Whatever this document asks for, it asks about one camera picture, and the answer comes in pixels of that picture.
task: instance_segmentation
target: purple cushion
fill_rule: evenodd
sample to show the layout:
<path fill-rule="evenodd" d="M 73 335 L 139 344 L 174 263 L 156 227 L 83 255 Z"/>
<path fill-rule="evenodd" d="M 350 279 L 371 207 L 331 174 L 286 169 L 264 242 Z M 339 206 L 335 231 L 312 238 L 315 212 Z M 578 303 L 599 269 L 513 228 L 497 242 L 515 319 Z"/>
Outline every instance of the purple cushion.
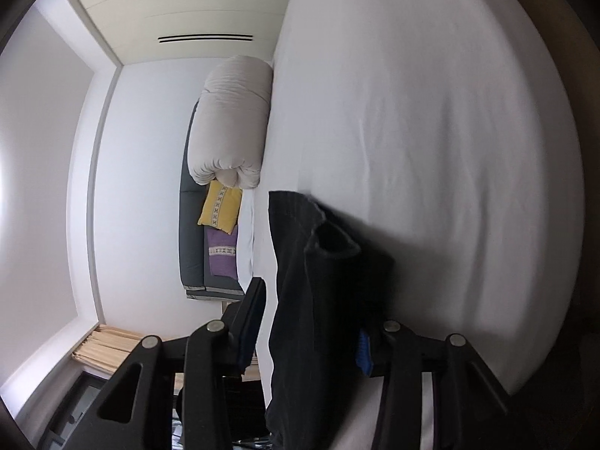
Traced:
<path fill-rule="evenodd" d="M 235 261 L 235 246 L 238 243 L 238 226 L 233 227 L 231 235 L 223 230 L 210 228 L 208 237 L 208 263 L 214 276 L 229 276 L 238 280 L 238 266 Z"/>

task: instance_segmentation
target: white bed sheet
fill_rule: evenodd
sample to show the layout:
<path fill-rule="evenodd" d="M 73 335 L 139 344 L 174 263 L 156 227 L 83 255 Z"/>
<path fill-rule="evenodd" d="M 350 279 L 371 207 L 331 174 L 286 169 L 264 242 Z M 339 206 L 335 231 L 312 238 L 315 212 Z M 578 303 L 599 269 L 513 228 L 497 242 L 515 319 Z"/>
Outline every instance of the white bed sheet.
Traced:
<path fill-rule="evenodd" d="M 242 190 L 242 203 L 238 215 L 238 240 L 235 247 L 235 262 L 238 282 L 244 293 L 252 280 L 254 246 L 254 189 Z"/>
<path fill-rule="evenodd" d="M 543 361 L 572 293 L 583 180 L 569 103 L 516 0 L 290 0 L 254 198 L 267 400 L 277 306 L 268 191 L 314 196 L 396 259 L 394 314 L 464 333 L 509 391 Z M 333 446 L 371 446 L 365 381 Z M 422 447 L 431 446 L 430 403 Z"/>

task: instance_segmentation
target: embroidered stripe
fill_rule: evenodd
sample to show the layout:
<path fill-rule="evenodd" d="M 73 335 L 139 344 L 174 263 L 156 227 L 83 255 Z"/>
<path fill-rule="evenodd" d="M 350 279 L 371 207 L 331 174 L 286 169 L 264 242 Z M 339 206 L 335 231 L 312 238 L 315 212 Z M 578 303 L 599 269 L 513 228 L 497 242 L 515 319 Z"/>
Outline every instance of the embroidered stripe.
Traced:
<path fill-rule="evenodd" d="M 235 247 L 228 247 L 226 245 L 217 245 L 216 247 L 209 247 L 208 255 L 228 255 L 230 257 L 235 257 Z"/>
<path fill-rule="evenodd" d="M 219 194 L 217 195 L 217 199 L 215 200 L 215 205 L 212 208 L 212 218 L 211 218 L 211 225 L 215 228 L 217 228 L 218 225 L 218 221 L 219 221 L 219 211 L 221 210 L 221 203 L 223 202 L 223 198 L 225 197 L 225 193 L 227 192 L 227 189 L 225 186 L 223 186 L 221 188 L 221 190 L 219 191 Z"/>

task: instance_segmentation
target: gray sofa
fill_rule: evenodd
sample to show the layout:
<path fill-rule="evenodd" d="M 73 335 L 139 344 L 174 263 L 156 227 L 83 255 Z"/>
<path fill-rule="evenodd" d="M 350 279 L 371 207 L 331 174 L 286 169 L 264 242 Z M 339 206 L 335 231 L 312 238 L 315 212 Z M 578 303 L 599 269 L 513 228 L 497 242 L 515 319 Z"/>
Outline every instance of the gray sofa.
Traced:
<path fill-rule="evenodd" d="M 198 218 L 206 198 L 208 186 L 197 184 L 188 171 L 187 149 L 194 110 L 185 140 L 179 187 L 179 273 L 187 297 L 191 299 L 241 300 L 244 292 L 238 281 L 227 276 L 214 276 L 208 262 L 206 230 L 210 226 L 198 225 Z"/>

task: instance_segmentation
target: metal bolt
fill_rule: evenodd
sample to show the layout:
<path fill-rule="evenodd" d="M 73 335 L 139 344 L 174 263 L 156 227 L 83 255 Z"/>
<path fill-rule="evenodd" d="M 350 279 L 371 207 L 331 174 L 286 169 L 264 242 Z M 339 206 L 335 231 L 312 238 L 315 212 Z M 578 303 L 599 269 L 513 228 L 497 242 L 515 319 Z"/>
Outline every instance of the metal bolt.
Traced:
<path fill-rule="evenodd" d="M 455 347 L 462 347 L 466 342 L 466 339 L 460 333 L 453 333 L 450 335 L 450 343 Z"/>
<path fill-rule="evenodd" d="M 154 335 L 147 336 L 142 340 L 142 347 L 144 348 L 154 348 L 158 345 L 158 338 Z"/>
<path fill-rule="evenodd" d="M 206 329 L 211 333 L 220 332 L 223 328 L 225 328 L 225 323 L 221 320 L 212 320 L 206 325 Z"/>
<path fill-rule="evenodd" d="M 402 328 L 400 326 L 400 323 L 398 323 L 398 321 L 395 320 L 388 320 L 385 323 L 383 323 L 383 329 L 386 330 L 386 332 L 388 333 L 399 332 L 400 328 Z"/>

